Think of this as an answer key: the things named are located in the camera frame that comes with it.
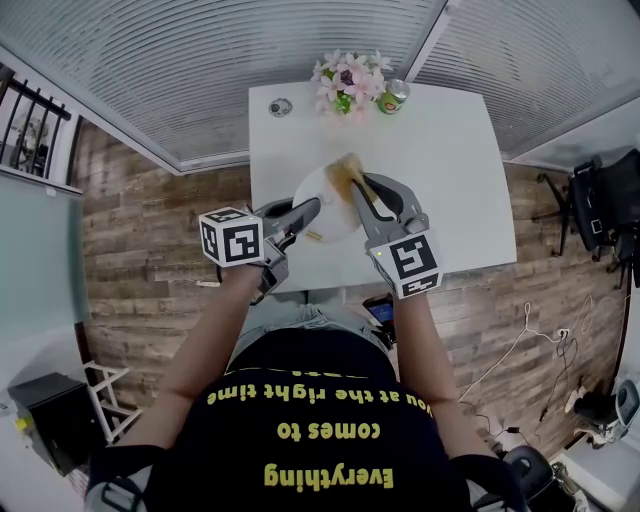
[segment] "flower bouquet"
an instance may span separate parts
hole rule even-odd
[[[375,55],[342,55],[336,50],[324,60],[316,61],[311,78],[320,84],[316,109],[322,113],[361,117],[385,90],[382,71],[393,69],[391,59],[377,50]]]

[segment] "white plate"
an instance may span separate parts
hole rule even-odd
[[[304,179],[293,197],[293,206],[313,197],[320,199],[321,207],[318,216],[302,233],[308,239],[331,244],[360,227],[356,207],[343,201],[327,178],[326,167],[316,169]]]

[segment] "green can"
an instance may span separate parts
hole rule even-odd
[[[408,83],[392,78],[387,82],[387,89],[378,100],[378,107],[385,114],[395,114],[402,108],[410,93]]]

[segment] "hand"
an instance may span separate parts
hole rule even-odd
[[[222,269],[222,283],[225,288],[247,288],[254,291],[262,280],[263,267],[238,265]]]

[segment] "black chair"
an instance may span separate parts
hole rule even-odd
[[[594,261],[600,259],[603,247],[614,247],[622,272],[633,268],[636,287],[640,286],[640,152],[632,150],[615,164],[602,166],[598,156],[579,165],[569,176],[567,197],[563,197],[546,174],[546,181],[560,210],[531,218],[533,222],[560,217],[562,233],[560,248],[552,256],[562,256],[570,224],[580,233],[589,252],[598,249]]]
[[[532,512],[571,512],[575,499],[557,477],[554,468],[535,448],[517,446],[504,456],[520,477],[520,489]]]

